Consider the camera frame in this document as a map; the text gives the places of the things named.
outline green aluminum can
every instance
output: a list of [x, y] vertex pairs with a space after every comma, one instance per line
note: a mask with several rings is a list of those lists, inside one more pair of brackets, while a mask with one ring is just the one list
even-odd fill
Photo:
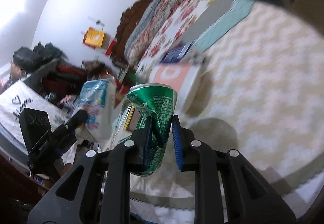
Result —
[[161, 165], [170, 134], [177, 93], [170, 86], [149, 83], [132, 87], [126, 97], [141, 114], [136, 129], [145, 127], [147, 116], [152, 116], [153, 119], [153, 136], [147, 171], [133, 172], [136, 175], [148, 176]]

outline metal screw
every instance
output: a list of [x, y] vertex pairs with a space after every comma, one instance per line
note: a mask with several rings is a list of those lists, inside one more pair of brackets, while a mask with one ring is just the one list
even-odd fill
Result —
[[126, 146], [126, 147], [131, 147], [131, 146], [133, 146], [135, 143], [134, 143], [134, 141], [133, 140], [127, 140], [125, 143], [124, 143], [124, 145]]
[[198, 147], [198, 146], [201, 146], [201, 142], [198, 141], [198, 140], [193, 140], [193, 141], [191, 142], [191, 145], [192, 145], [192, 146], [195, 146], [195, 147]]
[[89, 150], [86, 152], [86, 156], [87, 157], [94, 157], [96, 155], [96, 151], [95, 150]]
[[239, 156], [239, 151], [235, 150], [235, 149], [232, 149], [229, 151], [229, 155], [230, 156], [233, 156], [233, 157], [238, 157]]

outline white bag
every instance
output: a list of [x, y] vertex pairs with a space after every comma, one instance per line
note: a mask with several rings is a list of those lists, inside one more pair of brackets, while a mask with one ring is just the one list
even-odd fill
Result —
[[112, 79], [87, 81], [74, 110], [74, 114], [80, 109], [88, 113], [85, 125], [76, 129], [76, 136], [82, 141], [98, 142], [101, 150], [107, 149], [111, 138], [115, 94], [116, 85]]
[[0, 123], [23, 146], [25, 142], [18, 117], [25, 107], [46, 111], [52, 131], [68, 121], [66, 114], [58, 107], [43, 99], [22, 81], [17, 81], [0, 95]]

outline heart drawing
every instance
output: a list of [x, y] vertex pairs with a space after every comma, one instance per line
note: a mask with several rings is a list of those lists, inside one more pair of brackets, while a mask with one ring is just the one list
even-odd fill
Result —
[[11, 102], [15, 105], [20, 105], [21, 101], [18, 95], [16, 95], [16, 97], [14, 99], [11, 100]]

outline black bag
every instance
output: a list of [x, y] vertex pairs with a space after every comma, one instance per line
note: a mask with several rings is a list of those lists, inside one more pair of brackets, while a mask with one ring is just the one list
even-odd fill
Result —
[[51, 51], [48, 47], [46, 48], [42, 46], [40, 42], [34, 47], [33, 51], [42, 58], [43, 64], [50, 62], [56, 56], [53, 51]]
[[56, 46], [54, 46], [52, 43], [46, 44], [45, 48], [50, 50], [52, 53], [54, 53], [54, 58], [60, 58], [63, 56], [63, 52], [60, 49], [58, 49]]
[[34, 72], [42, 65], [42, 58], [27, 47], [21, 47], [14, 52], [12, 62], [27, 73]]

